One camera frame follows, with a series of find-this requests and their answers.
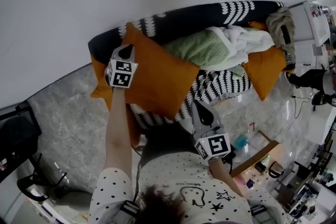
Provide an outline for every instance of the black and white patterned fabric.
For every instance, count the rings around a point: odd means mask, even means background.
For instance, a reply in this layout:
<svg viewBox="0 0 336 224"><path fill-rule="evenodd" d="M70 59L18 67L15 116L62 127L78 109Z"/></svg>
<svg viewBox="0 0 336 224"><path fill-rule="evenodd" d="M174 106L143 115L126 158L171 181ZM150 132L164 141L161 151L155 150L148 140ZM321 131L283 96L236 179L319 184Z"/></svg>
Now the black and white patterned fabric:
<svg viewBox="0 0 336 224"><path fill-rule="evenodd" d="M228 70L200 70L173 121L164 116L143 111L135 105L131 105L131 109L140 127L147 130L152 126L170 124L190 118L191 104L195 99L214 105L221 100L238 96L252 87L252 83L247 75L235 80L233 79L233 73Z"/></svg>
<svg viewBox="0 0 336 224"><path fill-rule="evenodd" d="M282 6L282 2L272 1L221 2L175 9L132 23L144 35L163 45L211 26L248 26L247 23L253 20L263 22ZM114 49L121 45L125 33L126 23L94 37L89 42L91 55L96 61L107 65Z"/></svg>

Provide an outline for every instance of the white blanket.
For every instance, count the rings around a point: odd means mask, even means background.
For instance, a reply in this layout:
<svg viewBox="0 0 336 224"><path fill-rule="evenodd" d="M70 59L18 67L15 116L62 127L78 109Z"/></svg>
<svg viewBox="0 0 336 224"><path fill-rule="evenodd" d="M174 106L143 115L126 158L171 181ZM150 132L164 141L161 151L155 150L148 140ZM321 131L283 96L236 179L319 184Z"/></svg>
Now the white blanket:
<svg viewBox="0 0 336 224"><path fill-rule="evenodd" d="M228 28L221 28L225 39L225 45L230 50L230 56L225 61L212 66L202 66L201 69L209 71L226 70L243 62L248 62L248 55L252 52L268 50L274 46L274 42L270 34L266 31L254 28L242 28L240 26L231 25Z"/></svg>

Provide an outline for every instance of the cartoon bear print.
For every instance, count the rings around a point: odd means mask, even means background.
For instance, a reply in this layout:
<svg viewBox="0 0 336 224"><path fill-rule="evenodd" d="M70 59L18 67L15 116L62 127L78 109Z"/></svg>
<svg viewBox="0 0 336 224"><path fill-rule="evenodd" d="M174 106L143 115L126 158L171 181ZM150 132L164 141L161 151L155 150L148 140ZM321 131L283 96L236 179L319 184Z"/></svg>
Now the cartoon bear print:
<svg viewBox="0 0 336 224"><path fill-rule="evenodd" d="M180 194L185 202L191 205L204 206L204 191L198 187L183 187Z"/></svg>

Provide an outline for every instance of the black pants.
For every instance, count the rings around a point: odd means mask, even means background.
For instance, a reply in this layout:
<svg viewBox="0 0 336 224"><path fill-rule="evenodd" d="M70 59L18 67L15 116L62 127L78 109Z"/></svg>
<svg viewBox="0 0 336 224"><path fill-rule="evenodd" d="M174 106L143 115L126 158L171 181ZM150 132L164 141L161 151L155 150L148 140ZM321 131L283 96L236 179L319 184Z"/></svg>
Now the black pants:
<svg viewBox="0 0 336 224"><path fill-rule="evenodd" d="M198 154L193 145L192 135L178 122L155 126L145 131L147 143L142 151L141 166L160 156L177 153L192 152Z"/></svg>
<svg viewBox="0 0 336 224"><path fill-rule="evenodd" d="M289 82L299 87L311 87L323 92L323 75L326 71L322 69L311 69L298 77L295 74L289 76Z"/></svg>

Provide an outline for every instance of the blue object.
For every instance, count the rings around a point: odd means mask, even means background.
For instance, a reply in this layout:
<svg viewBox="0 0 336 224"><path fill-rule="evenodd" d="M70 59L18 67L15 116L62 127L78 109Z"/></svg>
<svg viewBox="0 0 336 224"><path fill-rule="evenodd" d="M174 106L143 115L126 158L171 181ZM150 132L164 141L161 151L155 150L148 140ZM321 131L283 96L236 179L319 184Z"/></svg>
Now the blue object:
<svg viewBox="0 0 336 224"><path fill-rule="evenodd" d="M237 139L235 140L235 148L237 151L242 150L246 145L247 145L247 136L245 135L240 135L239 137L237 137Z"/></svg>

